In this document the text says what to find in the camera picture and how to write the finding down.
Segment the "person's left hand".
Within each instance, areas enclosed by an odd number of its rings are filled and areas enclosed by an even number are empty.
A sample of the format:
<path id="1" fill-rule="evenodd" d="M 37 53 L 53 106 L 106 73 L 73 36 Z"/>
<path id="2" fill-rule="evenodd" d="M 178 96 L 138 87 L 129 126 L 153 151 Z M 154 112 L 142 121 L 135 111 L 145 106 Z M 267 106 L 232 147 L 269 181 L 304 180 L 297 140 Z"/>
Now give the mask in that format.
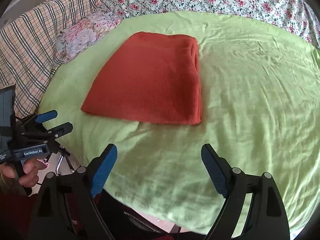
<path id="1" fill-rule="evenodd" d="M 27 188 L 35 186 L 39 181 L 39 176 L 37 175 L 39 170 L 46 168 L 47 166 L 37 158 L 27 160 L 23 166 L 24 175 L 18 179 L 19 184 Z M 1 165 L 1 174 L 6 178 L 16 178 L 15 169 L 7 163 Z"/>

